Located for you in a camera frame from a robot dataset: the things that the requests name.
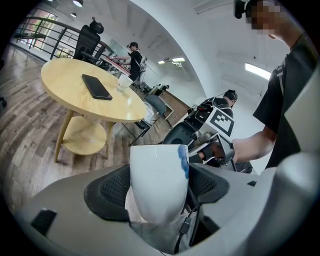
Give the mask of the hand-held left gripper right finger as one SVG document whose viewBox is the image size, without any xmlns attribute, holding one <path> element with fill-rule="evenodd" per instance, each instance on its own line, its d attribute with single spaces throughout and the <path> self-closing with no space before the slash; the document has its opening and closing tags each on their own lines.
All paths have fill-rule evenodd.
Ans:
<svg viewBox="0 0 320 256">
<path fill-rule="evenodd" d="M 194 209 L 192 247 L 213 235 L 245 205 L 259 175 L 192 164 L 189 168 L 188 205 Z"/>
</svg>

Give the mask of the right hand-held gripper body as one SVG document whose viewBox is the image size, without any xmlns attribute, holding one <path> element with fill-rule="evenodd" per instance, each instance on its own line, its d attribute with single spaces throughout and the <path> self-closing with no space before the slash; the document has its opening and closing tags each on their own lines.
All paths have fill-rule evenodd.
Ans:
<svg viewBox="0 0 320 256">
<path fill-rule="evenodd" d="M 232 162 L 235 155 L 231 139 L 234 124 L 235 121 L 231 116 L 217 107 L 213 108 L 201 128 L 192 135 L 194 147 L 191 149 L 191 156 L 197 156 L 200 151 L 205 149 L 210 150 L 213 143 L 218 143 L 223 157 L 208 157 L 203 163 L 206 164 L 212 159 L 216 159 L 219 165 L 226 165 L 228 162 Z"/>
</svg>

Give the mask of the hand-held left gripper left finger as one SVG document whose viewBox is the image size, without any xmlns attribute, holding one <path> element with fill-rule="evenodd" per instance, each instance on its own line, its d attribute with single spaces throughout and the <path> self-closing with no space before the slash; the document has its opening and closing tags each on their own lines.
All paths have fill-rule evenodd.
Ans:
<svg viewBox="0 0 320 256">
<path fill-rule="evenodd" d="M 127 164 L 63 178 L 15 212 L 26 236 L 49 256 L 158 256 L 131 227 Z"/>
</svg>

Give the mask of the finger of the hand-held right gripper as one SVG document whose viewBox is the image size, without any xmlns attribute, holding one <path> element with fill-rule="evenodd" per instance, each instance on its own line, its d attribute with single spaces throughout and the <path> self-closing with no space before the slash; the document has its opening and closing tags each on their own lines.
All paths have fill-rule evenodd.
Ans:
<svg viewBox="0 0 320 256">
<path fill-rule="evenodd" d="M 212 151 L 209 149 L 209 145 L 201 148 L 195 155 L 189 157 L 189 163 L 200 163 L 203 164 L 204 162 L 208 162 L 215 158 L 213 156 Z"/>
</svg>

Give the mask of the person's right hand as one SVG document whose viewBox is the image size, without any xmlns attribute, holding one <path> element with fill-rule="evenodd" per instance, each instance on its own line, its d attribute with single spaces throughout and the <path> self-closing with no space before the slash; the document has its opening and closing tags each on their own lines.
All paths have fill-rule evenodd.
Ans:
<svg viewBox="0 0 320 256">
<path fill-rule="evenodd" d="M 212 154 L 214 157 L 217 157 L 220 159 L 225 158 L 225 153 L 224 153 L 223 147 L 218 142 L 212 142 L 209 145 L 209 149 L 212 151 Z"/>
</svg>

